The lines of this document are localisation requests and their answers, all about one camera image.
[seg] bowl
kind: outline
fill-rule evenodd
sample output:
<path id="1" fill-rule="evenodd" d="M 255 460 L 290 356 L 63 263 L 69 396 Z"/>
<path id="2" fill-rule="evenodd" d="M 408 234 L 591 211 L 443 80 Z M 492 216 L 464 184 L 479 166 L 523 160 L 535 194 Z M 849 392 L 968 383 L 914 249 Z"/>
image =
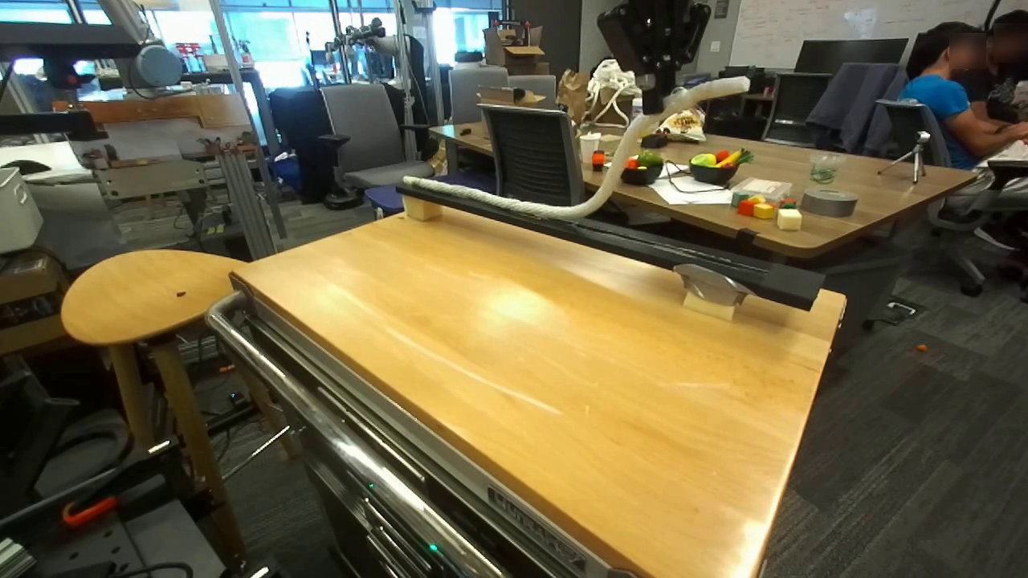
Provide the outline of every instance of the bowl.
<path id="1" fill-rule="evenodd" d="M 635 166 L 635 170 L 621 170 L 621 184 L 633 184 L 633 187 L 650 187 L 653 181 L 658 181 L 664 170 L 664 165 L 646 165 L 646 166 Z"/>
<path id="2" fill-rule="evenodd" d="M 688 165 L 688 172 L 700 184 L 728 184 L 734 170 L 740 165 L 728 165 L 728 166 Z"/>

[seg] cardboard box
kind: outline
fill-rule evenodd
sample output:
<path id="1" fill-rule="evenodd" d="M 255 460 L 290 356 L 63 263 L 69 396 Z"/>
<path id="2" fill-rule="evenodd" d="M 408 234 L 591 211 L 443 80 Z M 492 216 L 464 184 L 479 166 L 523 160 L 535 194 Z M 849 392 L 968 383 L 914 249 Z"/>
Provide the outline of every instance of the cardboard box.
<path id="1" fill-rule="evenodd" d="M 485 64 L 507 68 L 507 75 L 548 75 L 542 51 L 542 26 L 523 32 L 523 46 L 513 30 L 485 30 Z"/>
<path id="2" fill-rule="evenodd" d="M 28 351 L 63 338 L 63 266 L 45 249 L 0 256 L 0 352 Z"/>

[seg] white cable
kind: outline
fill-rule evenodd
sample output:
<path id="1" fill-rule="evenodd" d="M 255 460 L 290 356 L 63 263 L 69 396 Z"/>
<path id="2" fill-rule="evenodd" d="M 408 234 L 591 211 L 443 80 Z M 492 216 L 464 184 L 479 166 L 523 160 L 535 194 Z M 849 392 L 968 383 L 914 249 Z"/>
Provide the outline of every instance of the white cable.
<path id="1" fill-rule="evenodd" d="M 747 77 L 706 80 L 700 88 L 672 93 L 664 100 L 663 117 L 694 108 L 703 100 L 724 100 L 724 95 L 746 93 L 746 90 L 747 90 Z M 611 157 L 611 170 L 605 170 L 599 188 L 579 206 L 523 202 L 523 198 L 510 198 L 510 195 L 494 195 L 487 188 L 457 187 L 457 184 L 427 181 L 427 176 L 404 176 L 404 184 L 418 187 L 418 188 L 440 194 L 440 195 L 476 198 L 476 202 L 494 206 L 494 210 L 523 211 L 523 216 L 535 216 L 535 217 L 563 217 L 563 220 L 588 217 L 615 194 L 615 187 L 621 187 L 615 166 L 622 166 L 626 157 L 640 151 L 640 142 L 663 121 L 663 117 L 635 117 L 629 121 L 629 127 L 622 133 L 622 137 Z"/>

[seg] box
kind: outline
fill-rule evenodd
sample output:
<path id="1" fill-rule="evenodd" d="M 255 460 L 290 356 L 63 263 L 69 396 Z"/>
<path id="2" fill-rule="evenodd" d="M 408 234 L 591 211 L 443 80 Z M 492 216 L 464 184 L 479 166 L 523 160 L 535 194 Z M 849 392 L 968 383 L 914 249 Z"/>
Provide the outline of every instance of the box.
<path id="1" fill-rule="evenodd" d="M 485 64 L 507 68 L 507 75 L 548 75 L 548 61 L 539 41 L 542 26 L 523 32 L 507 26 L 485 30 Z"/>
<path id="2" fill-rule="evenodd" d="M 45 249 L 0 256 L 0 352 L 63 338 L 63 266 Z"/>
<path id="3" fill-rule="evenodd" d="M 0 166 L 0 255 L 34 244 L 41 211 L 16 166 Z"/>

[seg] wooden stool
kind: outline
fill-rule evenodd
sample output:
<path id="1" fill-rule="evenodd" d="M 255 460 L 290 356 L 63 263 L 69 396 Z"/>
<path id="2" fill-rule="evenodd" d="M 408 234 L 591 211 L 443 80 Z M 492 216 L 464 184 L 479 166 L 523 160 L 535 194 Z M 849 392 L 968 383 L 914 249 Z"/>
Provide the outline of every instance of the wooden stool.
<path id="1" fill-rule="evenodd" d="M 188 249 L 120 255 L 77 277 L 60 305 L 63 330 L 113 364 L 135 447 L 157 444 L 135 364 L 135 348 L 149 343 L 192 483 L 215 503 L 209 529 L 225 563 L 236 563 L 243 543 L 173 333 L 232 295 L 234 266 L 242 259 Z"/>

